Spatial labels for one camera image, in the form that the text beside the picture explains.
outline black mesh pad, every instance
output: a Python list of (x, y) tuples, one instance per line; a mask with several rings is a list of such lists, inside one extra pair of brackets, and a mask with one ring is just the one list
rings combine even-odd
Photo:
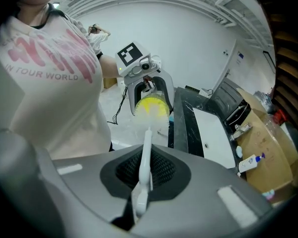
[[(112, 196), (127, 199), (139, 178), (142, 147), (108, 162), (100, 172), (100, 179)], [(153, 191), (150, 201), (170, 200), (182, 192), (191, 179), (189, 167), (179, 159), (152, 146), (150, 168)]]

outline floor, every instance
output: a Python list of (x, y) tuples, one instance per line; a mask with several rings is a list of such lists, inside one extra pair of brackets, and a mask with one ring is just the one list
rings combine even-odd
[[(112, 117), (116, 114), (121, 100), (122, 94), (117, 84), (109, 89), (104, 89), (100, 94), (99, 102), (107, 121), (112, 121)], [(144, 134), (147, 128), (139, 126), (135, 121), (135, 117), (130, 111), (129, 99), (127, 97), (117, 116), (118, 125), (108, 123), (111, 131), (113, 148), (115, 150), (136, 144), (143, 144)], [(153, 134), (152, 143), (168, 146), (168, 124), (161, 128), (159, 134)]]

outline white bottle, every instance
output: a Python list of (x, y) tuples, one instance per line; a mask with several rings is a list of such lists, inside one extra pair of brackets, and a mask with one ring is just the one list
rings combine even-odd
[(242, 173), (257, 167), (257, 163), (264, 157), (265, 157), (264, 153), (262, 153), (262, 156), (256, 156), (255, 154), (253, 154), (252, 156), (248, 157), (246, 160), (241, 161), (238, 164), (239, 172)]

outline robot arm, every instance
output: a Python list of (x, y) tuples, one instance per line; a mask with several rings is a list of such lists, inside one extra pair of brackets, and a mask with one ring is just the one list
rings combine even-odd
[(132, 42), (115, 54), (118, 73), (124, 77), (128, 88), (130, 109), (135, 114), (135, 106), (141, 99), (141, 92), (154, 86), (161, 91), (170, 111), (173, 109), (174, 88), (171, 76), (155, 63), (150, 52), (137, 42)]

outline ceiling light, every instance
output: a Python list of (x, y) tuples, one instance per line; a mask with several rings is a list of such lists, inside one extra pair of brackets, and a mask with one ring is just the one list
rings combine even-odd
[(53, 3), (53, 6), (54, 6), (55, 9), (56, 9), (57, 7), (59, 7), (59, 5), (60, 5), (59, 2), (54, 2), (54, 3)]

